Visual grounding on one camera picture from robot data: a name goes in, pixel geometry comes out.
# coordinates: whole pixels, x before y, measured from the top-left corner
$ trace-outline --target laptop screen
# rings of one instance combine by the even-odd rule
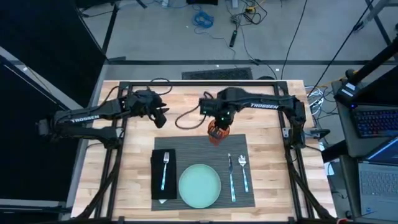
[[[369,162],[398,164],[398,137],[383,143],[383,146],[369,155],[366,160]]]

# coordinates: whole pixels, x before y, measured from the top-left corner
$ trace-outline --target wooden table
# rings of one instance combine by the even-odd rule
[[[104,82],[99,103],[118,83],[116,81]],[[303,81],[289,80],[287,83],[289,94],[296,95],[300,101],[305,102],[307,111],[305,127],[312,127],[313,121]],[[150,210],[150,155],[154,148],[154,138],[206,135],[207,124],[212,118],[207,118],[202,126],[189,131],[178,129],[174,121],[178,115],[194,108],[204,91],[216,95],[224,88],[225,86],[175,86],[169,94],[162,96],[163,101],[170,108],[166,114],[167,122],[162,129],[157,129],[147,117],[128,119],[113,219],[125,216],[126,220],[147,221],[287,221],[287,217],[295,216],[277,112],[250,108],[242,110],[235,116],[231,134],[246,135],[256,207],[154,212]],[[272,95],[274,93],[273,87],[270,86],[244,86],[243,88],[251,93]],[[167,91],[168,87],[157,86],[151,89],[162,93]],[[202,116],[197,110],[182,118],[180,125],[194,126],[201,119]],[[110,125],[110,121],[103,120],[94,123],[96,128]],[[307,145],[318,147],[316,140],[307,140]],[[331,215],[336,216],[320,152],[306,148],[302,150],[302,155],[310,190]],[[97,192],[104,157],[105,150],[102,145],[93,146],[87,150],[73,207],[73,217],[83,211]],[[304,207],[301,191],[299,194],[301,205]],[[106,211],[107,199],[105,196],[103,214]]]

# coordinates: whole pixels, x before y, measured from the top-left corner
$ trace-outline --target light green plate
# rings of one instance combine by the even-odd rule
[[[178,190],[187,205],[193,208],[206,208],[212,205],[220,195],[220,177],[210,166],[195,164],[182,173]]]

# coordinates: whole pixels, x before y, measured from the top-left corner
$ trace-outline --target black napkin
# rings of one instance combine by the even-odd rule
[[[162,186],[164,153],[169,152],[169,163],[166,168],[166,179],[164,190]],[[152,151],[150,158],[151,182],[150,191],[152,200],[177,199],[177,165],[175,163],[175,149],[157,149]]]

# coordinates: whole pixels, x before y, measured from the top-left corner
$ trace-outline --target placemat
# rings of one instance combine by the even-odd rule
[[[217,201],[207,208],[239,208],[255,207],[254,194],[250,173],[250,161],[248,146],[244,134],[228,136],[219,146],[209,142],[208,136],[182,136],[155,138],[155,149],[175,149],[177,161],[177,183],[182,172],[194,164],[206,164],[211,166],[221,179],[221,193]],[[236,201],[231,201],[229,187],[228,153],[233,162],[233,180],[235,186]],[[246,156],[246,177],[248,179],[249,192],[244,191],[242,167],[239,165],[239,155]],[[189,207],[180,197],[177,189],[177,199],[167,200],[161,204],[158,200],[152,200],[152,211],[194,209]]]

